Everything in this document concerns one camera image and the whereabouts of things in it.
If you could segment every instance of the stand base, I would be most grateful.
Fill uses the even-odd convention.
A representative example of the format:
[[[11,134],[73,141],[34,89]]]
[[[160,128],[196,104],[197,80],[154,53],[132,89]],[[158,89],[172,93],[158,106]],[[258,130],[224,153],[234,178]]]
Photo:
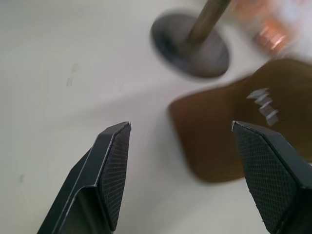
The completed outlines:
[[[229,51],[216,31],[212,31],[198,48],[182,53],[181,45],[195,21],[195,17],[183,14],[157,19],[151,29],[156,48],[169,63],[190,75],[212,78],[226,73],[230,63]]]

